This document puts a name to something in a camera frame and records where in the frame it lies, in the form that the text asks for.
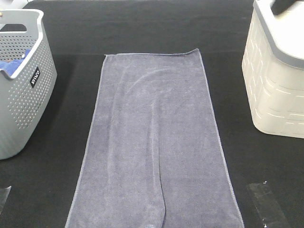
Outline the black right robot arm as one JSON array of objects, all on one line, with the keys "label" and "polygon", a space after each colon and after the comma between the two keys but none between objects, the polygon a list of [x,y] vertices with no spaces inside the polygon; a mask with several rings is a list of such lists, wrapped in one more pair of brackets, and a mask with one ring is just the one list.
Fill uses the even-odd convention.
[{"label": "black right robot arm", "polygon": [[289,9],[297,0],[275,0],[271,5],[272,13],[277,16]]}]

